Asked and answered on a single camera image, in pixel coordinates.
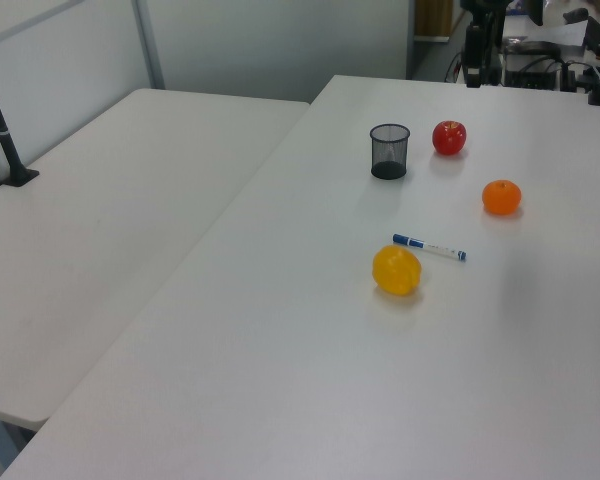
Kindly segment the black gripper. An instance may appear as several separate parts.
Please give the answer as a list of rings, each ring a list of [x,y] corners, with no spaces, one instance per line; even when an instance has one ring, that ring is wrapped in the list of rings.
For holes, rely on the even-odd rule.
[[[482,51],[485,55],[485,83],[499,84],[502,78],[500,50],[504,21],[497,19],[493,1],[470,1],[471,24],[466,29],[463,51],[464,79],[468,88],[479,88],[482,84]]]

